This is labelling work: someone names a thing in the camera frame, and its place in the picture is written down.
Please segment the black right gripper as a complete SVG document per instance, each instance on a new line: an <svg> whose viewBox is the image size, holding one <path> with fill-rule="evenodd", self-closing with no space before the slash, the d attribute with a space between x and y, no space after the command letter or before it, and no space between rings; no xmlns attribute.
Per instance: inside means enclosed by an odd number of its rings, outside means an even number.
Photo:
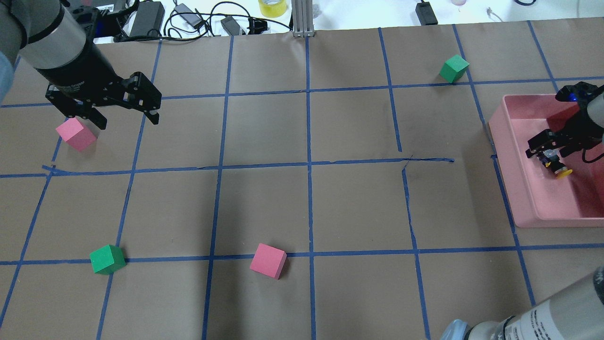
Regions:
<svg viewBox="0 0 604 340"><path fill-rule="evenodd" d="M561 157L592 149L603 140L603 119L603 102L580 104L578 112L567 120L562 129L544 129L531 138L528 141L526 157L530 159L538 154L541 163L549 163L549 157L543 153L546 149L559 149Z"/></svg>

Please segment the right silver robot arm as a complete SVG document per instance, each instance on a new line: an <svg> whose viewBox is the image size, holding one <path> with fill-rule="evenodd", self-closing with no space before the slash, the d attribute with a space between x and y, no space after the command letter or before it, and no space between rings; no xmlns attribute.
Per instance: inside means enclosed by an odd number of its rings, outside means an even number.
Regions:
<svg viewBox="0 0 604 340"><path fill-rule="evenodd" d="M505 95L489 121L505 193L518 228L601 228L603 162L564 151L587 137L576 102L554 95ZM603 269L597 268L535 307L470 327L456 319L443 340L601 340Z"/></svg>

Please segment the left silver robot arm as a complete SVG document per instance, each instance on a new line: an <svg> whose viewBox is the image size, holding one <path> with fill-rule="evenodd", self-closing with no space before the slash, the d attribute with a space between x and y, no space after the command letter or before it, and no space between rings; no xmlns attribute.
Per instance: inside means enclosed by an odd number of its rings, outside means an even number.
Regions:
<svg viewBox="0 0 604 340"><path fill-rule="evenodd" d="M12 87L17 57L48 80L46 98L66 118L82 118L104 130L99 106L117 105L142 112L159 123L162 95L142 72L127 79L93 43L97 8L84 10L79 22L62 0L1 2L1 97Z"/></svg>

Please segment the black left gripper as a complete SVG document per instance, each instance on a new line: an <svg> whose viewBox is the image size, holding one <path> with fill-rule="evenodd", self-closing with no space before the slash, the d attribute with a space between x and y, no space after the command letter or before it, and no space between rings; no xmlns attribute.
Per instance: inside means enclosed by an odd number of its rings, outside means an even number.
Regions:
<svg viewBox="0 0 604 340"><path fill-rule="evenodd" d="M86 40L82 51L66 65L45 69L45 78L62 93L56 97L47 91L47 98L67 116L89 119L97 128L105 130L107 118L96 106L118 105L142 112L151 124L159 124L162 94L153 82L140 71L122 78L102 54L97 45Z"/></svg>

